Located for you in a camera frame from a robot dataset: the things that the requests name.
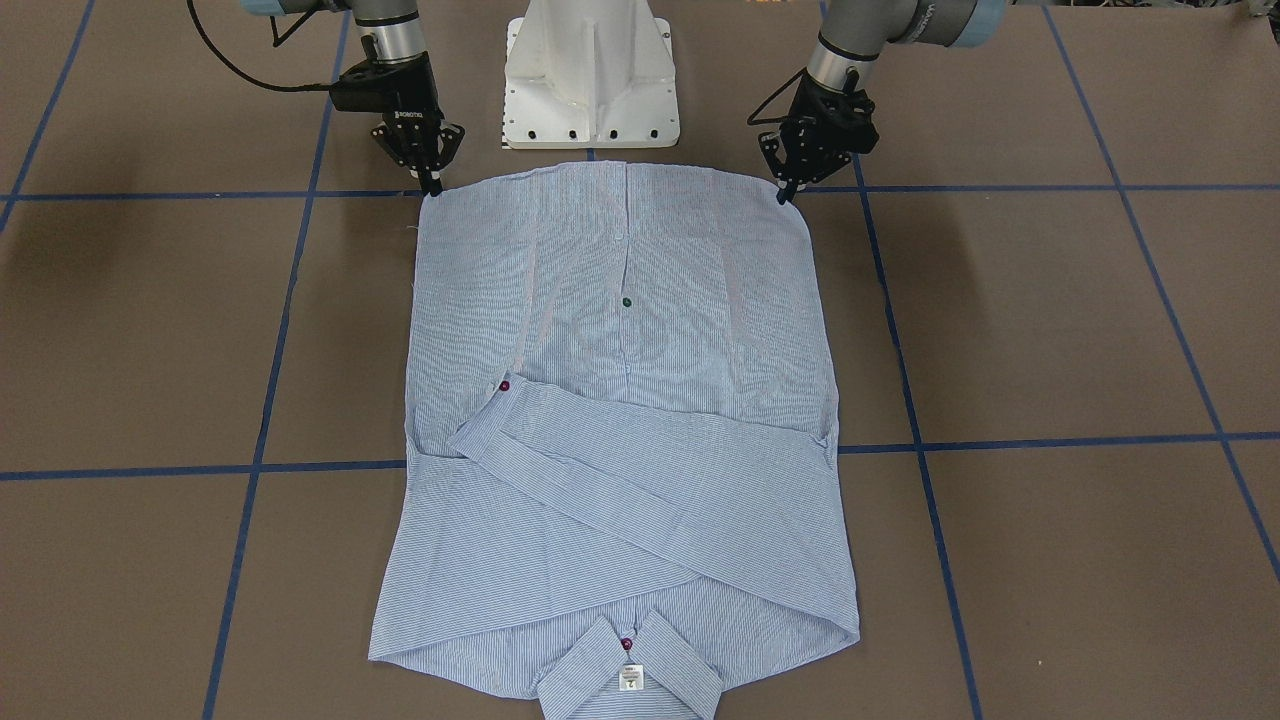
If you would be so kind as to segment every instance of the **white label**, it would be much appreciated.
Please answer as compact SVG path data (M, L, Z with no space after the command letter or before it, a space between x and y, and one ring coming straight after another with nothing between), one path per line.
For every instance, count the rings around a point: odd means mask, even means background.
M643 691L644 665L623 665L622 671L618 673L618 689Z

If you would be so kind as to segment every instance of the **blue and white striped shirt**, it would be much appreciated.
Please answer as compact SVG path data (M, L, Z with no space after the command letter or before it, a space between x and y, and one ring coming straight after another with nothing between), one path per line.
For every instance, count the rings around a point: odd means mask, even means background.
M774 191L576 163L426 199L370 659L548 720L710 720L858 641L813 255Z

